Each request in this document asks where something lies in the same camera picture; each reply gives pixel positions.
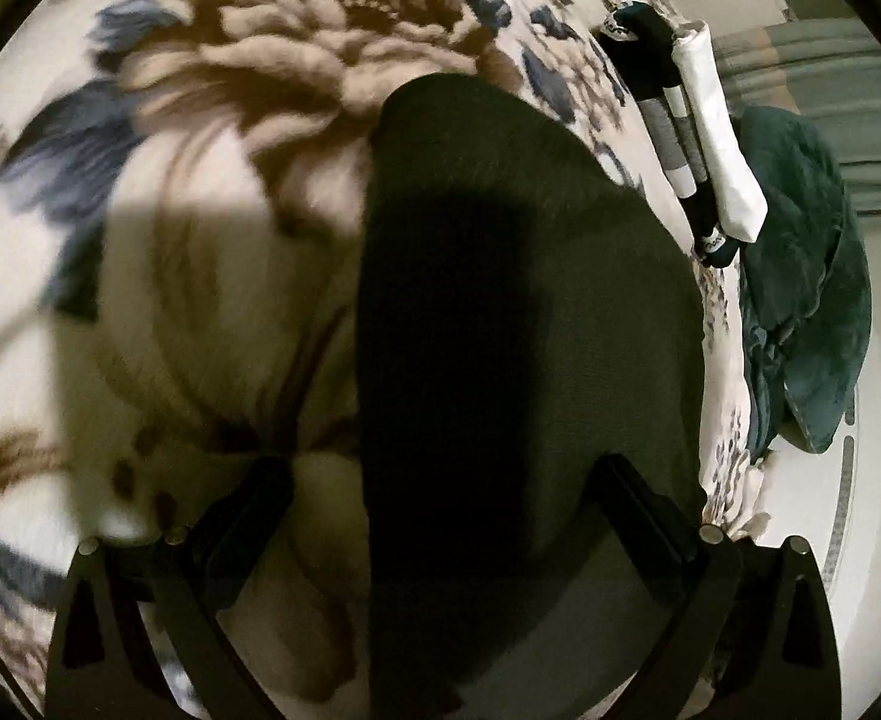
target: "rolled sock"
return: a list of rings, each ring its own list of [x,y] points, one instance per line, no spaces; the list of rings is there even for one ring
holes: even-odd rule
[[[766,218],[766,198],[736,143],[705,23],[674,42],[673,61],[691,100],[720,226],[727,235],[752,244]]]

